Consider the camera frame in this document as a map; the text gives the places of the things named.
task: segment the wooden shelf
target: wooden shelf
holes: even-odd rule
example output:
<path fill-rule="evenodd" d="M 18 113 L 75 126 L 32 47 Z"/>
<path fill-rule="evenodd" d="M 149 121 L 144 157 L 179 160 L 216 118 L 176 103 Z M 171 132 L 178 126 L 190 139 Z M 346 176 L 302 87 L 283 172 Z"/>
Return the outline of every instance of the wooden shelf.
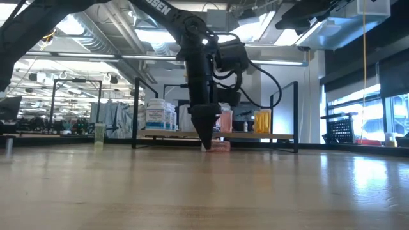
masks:
<path fill-rule="evenodd" d="M 161 130 L 138 130 L 138 135 L 168 137 L 199 137 L 197 132 L 173 132 Z M 292 134 L 255 134 L 253 132 L 213 133 L 213 137 L 246 138 L 246 139 L 293 139 Z"/>

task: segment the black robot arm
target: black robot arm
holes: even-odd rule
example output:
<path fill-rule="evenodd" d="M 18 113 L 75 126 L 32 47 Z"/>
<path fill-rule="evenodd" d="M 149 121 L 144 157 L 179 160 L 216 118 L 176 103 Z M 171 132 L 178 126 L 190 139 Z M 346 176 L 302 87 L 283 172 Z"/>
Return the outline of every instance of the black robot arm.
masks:
<path fill-rule="evenodd" d="M 22 13 L 0 29 L 0 91 L 10 84 L 13 66 L 27 51 L 68 14 L 84 11 L 109 0 L 34 0 Z M 238 78 L 248 67 L 247 53 L 239 39 L 224 45 L 205 22 L 191 12 L 179 10 L 163 0 L 130 0 L 162 24 L 180 45 L 177 58 L 185 61 L 192 122 L 206 149 L 211 146 L 213 126 L 220 114 L 213 68 L 235 72 Z M 236 95 L 228 90 L 226 98 Z"/>

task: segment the white bottle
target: white bottle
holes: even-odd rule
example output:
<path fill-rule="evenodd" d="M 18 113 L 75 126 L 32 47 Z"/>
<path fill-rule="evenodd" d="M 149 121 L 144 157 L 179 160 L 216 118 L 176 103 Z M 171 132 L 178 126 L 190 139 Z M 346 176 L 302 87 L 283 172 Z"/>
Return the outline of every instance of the white bottle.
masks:
<path fill-rule="evenodd" d="M 165 111 L 165 100 L 158 98 L 149 100 L 148 108 L 146 108 L 146 129 L 165 130 Z"/>
<path fill-rule="evenodd" d="M 165 129 L 167 131 L 171 131 L 172 129 L 172 120 L 171 120 L 171 104 L 166 103 L 166 109 L 165 109 Z"/>
<path fill-rule="evenodd" d="M 172 121 L 172 131 L 176 131 L 176 111 L 174 110 L 175 106 L 171 104 L 171 121 Z"/>

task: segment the yellow container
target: yellow container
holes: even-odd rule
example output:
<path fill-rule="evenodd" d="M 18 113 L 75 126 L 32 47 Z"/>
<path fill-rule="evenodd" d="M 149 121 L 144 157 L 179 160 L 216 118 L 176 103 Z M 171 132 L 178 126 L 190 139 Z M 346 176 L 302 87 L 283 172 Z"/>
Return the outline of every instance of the yellow container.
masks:
<path fill-rule="evenodd" d="M 261 109 L 254 112 L 254 132 L 269 134 L 271 128 L 271 109 Z"/>

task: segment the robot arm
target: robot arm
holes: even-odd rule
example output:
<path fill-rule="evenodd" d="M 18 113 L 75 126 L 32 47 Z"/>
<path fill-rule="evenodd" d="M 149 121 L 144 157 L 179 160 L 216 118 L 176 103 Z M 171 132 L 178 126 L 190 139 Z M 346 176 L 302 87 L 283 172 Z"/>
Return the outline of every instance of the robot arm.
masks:
<path fill-rule="evenodd" d="M 94 3 L 109 0 L 34 0 L 0 30 L 0 91 L 10 83 L 13 66 L 44 35 L 70 13 L 84 11 Z M 140 10 L 162 24 L 180 45 L 177 58 L 185 61 L 192 122 L 206 149 L 210 148 L 213 126 L 221 113 L 213 68 L 238 75 L 247 69 L 244 44 L 238 38 L 219 45 L 218 37 L 205 22 L 191 12 L 179 10 L 163 0 L 130 0 Z M 237 94 L 224 92 L 227 98 Z"/>

